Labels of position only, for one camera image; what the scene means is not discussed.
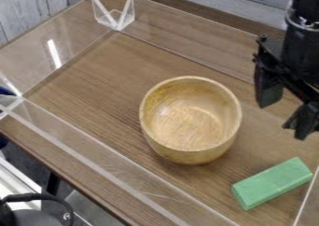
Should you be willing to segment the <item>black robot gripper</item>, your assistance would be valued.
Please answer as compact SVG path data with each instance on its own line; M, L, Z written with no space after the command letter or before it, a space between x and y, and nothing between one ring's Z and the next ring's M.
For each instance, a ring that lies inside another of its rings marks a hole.
M271 106L288 90L303 103L283 124L294 137L304 140L319 131L319 20L308 21L290 10L283 40L262 35L254 55L255 100L260 108Z

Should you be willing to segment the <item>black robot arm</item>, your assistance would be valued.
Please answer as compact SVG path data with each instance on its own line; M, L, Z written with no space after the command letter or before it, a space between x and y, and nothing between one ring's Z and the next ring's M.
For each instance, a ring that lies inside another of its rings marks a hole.
M271 106L288 90L302 101L284 129L304 140L319 132L319 0L292 0L282 41L262 35L254 55L254 90L260 108Z

